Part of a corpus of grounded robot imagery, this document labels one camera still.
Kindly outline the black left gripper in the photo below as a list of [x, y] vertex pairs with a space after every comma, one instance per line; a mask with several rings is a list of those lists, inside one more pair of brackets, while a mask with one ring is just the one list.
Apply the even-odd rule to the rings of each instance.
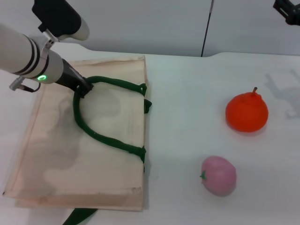
[[63, 71], [55, 83], [75, 91], [75, 95], [79, 98], [85, 97], [87, 91], [93, 89], [93, 84], [81, 76], [66, 60], [63, 59], [62, 62]]

